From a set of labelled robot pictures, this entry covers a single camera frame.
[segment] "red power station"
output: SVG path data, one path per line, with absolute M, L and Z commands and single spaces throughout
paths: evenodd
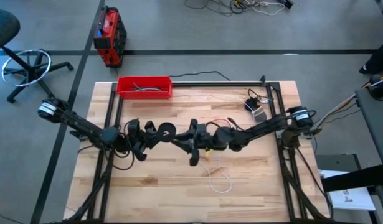
M 93 43 L 106 67 L 122 66 L 126 36 L 126 29 L 118 9 L 104 6 Z

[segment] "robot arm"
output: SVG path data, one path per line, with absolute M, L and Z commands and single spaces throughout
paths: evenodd
M 285 147 L 298 147 L 298 136 L 301 133 L 309 134 L 313 125 L 309 111 L 297 106 L 287 112 L 290 116 L 276 115 L 246 130 L 237 130 L 229 127 L 217 128 L 214 135 L 207 132 L 207 124 L 198 124 L 196 119 L 190 122 L 189 130 L 185 133 L 174 135 L 170 142 L 180 147 L 186 153 L 191 153 L 190 166 L 196 166 L 199 160 L 199 150 L 220 150 L 230 148 L 238 152 L 247 146 L 250 141 L 274 131 L 282 131 L 281 143 Z M 141 130 L 137 119 L 128 123 L 127 134 L 120 133 L 116 127 L 99 128 L 87 121 L 76 112 L 70 110 L 63 100 L 44 100 L 38 109 L 40 117 L 52 123 L 64 123 L 75 130 L 72 134 L 79 138 L 88 138 L 90 142 L 100 149 L 113 149 L 121 153 L 132 151 L 137 160 L 145 161 L 145 149 L 152 149 L 162 138 L 152 121 L 148 121 Z

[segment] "wooden table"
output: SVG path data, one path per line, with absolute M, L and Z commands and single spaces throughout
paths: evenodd
M 280 82 L 280 85 L 285 108 L 300 105 L 296 83 Z M 100 127 L 103 127 L 105 120 L 110 88 L 111 82 L 95 84 L 87 114 L 87 119 Z M 156 127 L 163 122 L 170 122 L 176 126 L 177 133 L 181 133 L 188 130 L 192 118 L 199 123 L 206 123 L 231 117 L 241 127 L 248 128 L 256 123 L 241 102 L 224 96 L 198 95 L 221 93 L 245 100 L 247 90 L 247 87 L 175 88 L 170 100 L 125 100 L 121 124 L 123 126 L 135 118 L 139 118 L 142 127 L 149 120 Z M 266 95 L 265 88 L 253 87 L 253 90 L 259 95 Z M 270 109 L 266 105 L 264 107 L 270 118 Z M 209 126 L 208 130 L 213 133 L 215 128 Z M 319 179 L 310 141 L 300 139 L 300 143 L 301 152 Z M 210 169 L 212 185 L 217 190 L 226 190 L 228 183 L 217 167 L 216 157 L 220 155 L 222 169 L 232 181 L 232 190 L 226 194 L 212 191 L 207 171 L 200 165 L 190 167 L 190 155 L 180 148 L 161 142 L 146 152 L 147 160 L 135 161 L 130 170 L 113 170 L 106 222 L 289 221 L 274 134 L 252 141 L 240 152 L 228 149 L 213 152 L 209 157 L 201 153 L 200 162 Z M 98 150 L 93 148 L 78 155 L 64 218 L 70 217 L 91 191 L 97 155 Z M 128 167 L 130 160 L 131 157 L 116 158 L 114 163 L 119 167 Z M 299 156 L 296 161 L 303 190 L 319 211 L 327 215 L 324 197 Z M 293 202 L 296 216 L 300 217 L 296 197 L 293 197 Z

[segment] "red plastic bin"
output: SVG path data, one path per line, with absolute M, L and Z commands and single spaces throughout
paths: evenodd
M 159 88 L 161 91 L 140 88 Z M 129 76 L 119 77 L 116 93 L 124 99 L 169 99 L 172 97 L 172 80 L 167 76 Z

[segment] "yellow connector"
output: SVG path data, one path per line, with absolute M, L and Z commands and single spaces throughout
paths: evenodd
M 211 151 L 211 149 L 209 149 L 208 151 L 205 152 L 205 157 L 209 157 L 210 151 Z

